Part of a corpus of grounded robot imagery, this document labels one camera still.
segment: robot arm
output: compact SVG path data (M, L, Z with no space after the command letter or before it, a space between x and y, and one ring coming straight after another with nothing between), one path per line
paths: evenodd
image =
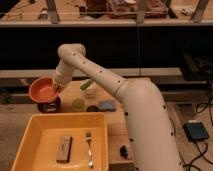
M167 109L159 89L149 80L128 81L85 58L80 44L59 47L55 87L66 85L78 68L120 101L133 160L140 171L183 171Z

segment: yellow plastic bin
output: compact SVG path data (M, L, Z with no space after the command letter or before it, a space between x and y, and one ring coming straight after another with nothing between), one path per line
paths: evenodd
M93 169L88 166L87 131L92 133ZM70 161L57 163L60 137L72 136ZM33 115L16 155L12 171L107 171L107 122L103 113Z

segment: metal fork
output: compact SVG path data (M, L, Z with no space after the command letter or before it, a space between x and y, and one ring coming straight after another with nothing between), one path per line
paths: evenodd
M86 137L85 137L88 146L89 146L89 150L88 150L88 154L89 154L89 167L92 169L93 168L93 161L92 161L92 151L91 151L91 141L92 141L92 134L91 132L86 132Z

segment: small bowl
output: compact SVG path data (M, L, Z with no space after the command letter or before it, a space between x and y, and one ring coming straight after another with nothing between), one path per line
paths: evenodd
M52 103L57 99L59 92L54 91L52 78L42 77L33 81L28 94L36 103Z

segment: sponge block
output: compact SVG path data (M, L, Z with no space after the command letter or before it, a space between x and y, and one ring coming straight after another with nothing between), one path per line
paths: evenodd
M116 110L116 103L114 100L100 101L98 108L101 112L106 112L106 111L113 112Z

